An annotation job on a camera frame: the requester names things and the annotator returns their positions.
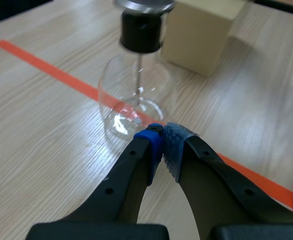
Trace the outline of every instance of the black bottle cap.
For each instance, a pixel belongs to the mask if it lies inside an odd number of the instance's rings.
[[[161,14],[122,13],[120,42],[126,49],[140,53],[153,53],[160,49]]]

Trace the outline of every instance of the screw hole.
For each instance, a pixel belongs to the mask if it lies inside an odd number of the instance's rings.
[[[252,191],[251,189],[246,189],[244,190],[245,194],[248,195],[248,196],[254,196],[255,192]]]
[[[115,191],[113,190],[113,188],[107,188],[106,190],[105,190],[105,194],[107,194],[107,195],[110,195],[110,194],[113,194]]]

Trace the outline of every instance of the blue gripper pad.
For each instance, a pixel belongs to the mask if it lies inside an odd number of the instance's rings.
[[[164,162],[177,183],[180,177],[183,146],[192,136],[199,135],[180,124],[168,122],[164,126]]]

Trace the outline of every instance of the silver metal top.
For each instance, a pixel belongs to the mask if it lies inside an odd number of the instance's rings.
[[[114,0],[115,5],[134,14],[163,14],[174,7],[174,0]]]

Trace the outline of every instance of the orange tape line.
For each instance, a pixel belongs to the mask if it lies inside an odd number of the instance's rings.
[[[99,91],[95,87],[81,81],[80,79],[62,71],[61,69],[53,66],[42,59],[32,55],[31,53],[21,49],[18,46],[6,41],[0,40],[0,48],[9,52],[10,54],[18,57],[19,59],[29,63],[30,65],[36,67],[37,69],[47,73],[51,77],[59,80],[60,82],[68,85],[69,87],[77,90],[78,92],[86,95],[87,97],[98,101],[99,100]],[[127,109],[132,108],[128,104],[121,102],[120,100],[116,99],[108,95],[107,93],[103,92],[103,104],[113,108],[114,106],[118,106],[116,111],[120,111],[123,105],[127,105]],[[130,116],[132,112],[123,113],[127,116]],[[154,123],[155,121],[149,117],[148,115],[138,112],[139,116],[142,119],[144,125],[149,125]],[[219,154],[222,160],[231,166],[232,168],[236,169],[238,172],[246,176],[250,179],[253,183],[255,183],[259,188],[261,188],[265,193],[267,193],[272,198],[282,202],[283,204],[287,205],[288,207],[293,208],[293,192],[286,189],[285,187],[271,181],[270,179],[242,166],[241,164],[231,160],[230,158]]]

